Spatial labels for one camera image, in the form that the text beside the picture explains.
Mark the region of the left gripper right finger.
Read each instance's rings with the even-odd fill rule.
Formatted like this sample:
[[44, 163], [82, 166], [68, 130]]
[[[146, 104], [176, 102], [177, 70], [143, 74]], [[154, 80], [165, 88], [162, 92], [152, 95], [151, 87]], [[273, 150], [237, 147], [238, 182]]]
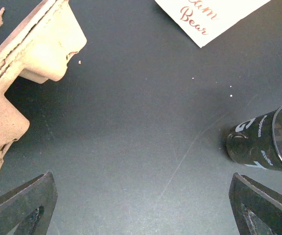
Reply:
[[234, 173], [229, 200], [241, 235], [282, 235], [282, 195]]

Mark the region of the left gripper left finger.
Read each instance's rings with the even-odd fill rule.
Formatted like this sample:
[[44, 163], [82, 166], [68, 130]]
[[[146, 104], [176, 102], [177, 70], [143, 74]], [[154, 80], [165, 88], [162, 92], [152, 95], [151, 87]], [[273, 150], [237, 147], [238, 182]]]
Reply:
[[52, 172], [0, 196], [0, 235], [45, 235], [58, 198]]

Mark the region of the single black paper cup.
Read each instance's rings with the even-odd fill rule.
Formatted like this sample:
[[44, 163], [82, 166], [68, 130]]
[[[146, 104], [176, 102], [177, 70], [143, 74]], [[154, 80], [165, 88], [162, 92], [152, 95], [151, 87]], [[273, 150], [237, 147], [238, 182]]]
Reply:
[[226, 148], [238, 164], [282, 171], [282, 106], [233, 127]]

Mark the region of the printed Cream Bear paper bag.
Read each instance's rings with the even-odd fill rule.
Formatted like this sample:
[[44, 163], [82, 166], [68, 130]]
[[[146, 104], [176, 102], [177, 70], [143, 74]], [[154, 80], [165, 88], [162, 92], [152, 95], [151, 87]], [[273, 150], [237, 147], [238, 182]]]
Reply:
[[200, 47], [204, 47], [269, 0], [156, 0]]

